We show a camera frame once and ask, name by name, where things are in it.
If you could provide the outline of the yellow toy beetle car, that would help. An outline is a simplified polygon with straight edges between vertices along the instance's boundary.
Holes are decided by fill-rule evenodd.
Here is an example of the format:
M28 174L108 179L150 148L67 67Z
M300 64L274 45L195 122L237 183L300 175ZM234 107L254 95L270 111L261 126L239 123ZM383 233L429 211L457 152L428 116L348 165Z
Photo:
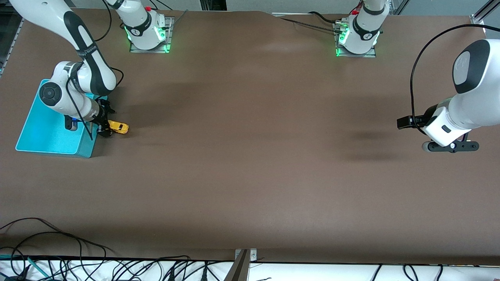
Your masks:
M114 133L119 133L121 135L127 134L130 128L126 123L120 123L112 120L108 120L108 124L111 131L113 131Z

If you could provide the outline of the teal plastic bin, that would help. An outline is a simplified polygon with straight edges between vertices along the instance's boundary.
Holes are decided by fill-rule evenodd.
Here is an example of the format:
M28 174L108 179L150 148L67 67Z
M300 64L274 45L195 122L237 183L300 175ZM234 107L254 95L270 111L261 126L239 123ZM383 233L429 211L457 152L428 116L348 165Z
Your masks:
M98 138L96 124L78 123L76 130L65 126L65 113L78 118L77 111L69 97L61 99L64 107L48 106L41 98L45 84L54 84L49 79L41 80L34 101L27 115L16 144L17 151L54 155L70 158L90 158Z

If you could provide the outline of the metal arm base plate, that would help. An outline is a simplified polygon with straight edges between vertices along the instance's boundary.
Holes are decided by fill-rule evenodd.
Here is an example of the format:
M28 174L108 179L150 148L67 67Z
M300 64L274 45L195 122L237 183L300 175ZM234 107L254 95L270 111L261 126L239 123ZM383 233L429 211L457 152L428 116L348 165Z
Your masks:
M346 39L350 35L350 29L348 28L347 23L336 22L332 24L334 31L336 32L335 37L335 48L336 48L336 56L337 57L376 57L375 44L377 40L372 43L368 52L363 54L352 53L349 51L343 43L345 43Z
M130 53L169 53L171 48L171 40L173 37L175 17L166 17L165 27L161 30L160 35L164 39L158 46L150 50L142 50L135 46L129 38Z

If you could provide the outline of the aluminium frame rail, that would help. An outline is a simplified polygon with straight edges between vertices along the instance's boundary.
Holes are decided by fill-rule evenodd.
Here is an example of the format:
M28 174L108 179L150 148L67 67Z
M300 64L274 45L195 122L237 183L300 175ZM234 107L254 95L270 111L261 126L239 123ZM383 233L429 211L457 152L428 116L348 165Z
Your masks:
M500 27L500 0L486 0L486 3L470 16L470 23Z
M5 72L24 21L16 14L11 15L8 21L0 19L0 78Z

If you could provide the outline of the metal table bracket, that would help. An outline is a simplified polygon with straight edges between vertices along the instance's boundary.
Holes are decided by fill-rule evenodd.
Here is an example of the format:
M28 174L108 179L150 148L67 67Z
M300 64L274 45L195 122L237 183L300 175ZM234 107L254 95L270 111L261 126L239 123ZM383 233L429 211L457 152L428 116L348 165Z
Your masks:
M257 260L257 249L236 249L235 260L224 281L248 281L250 263Z

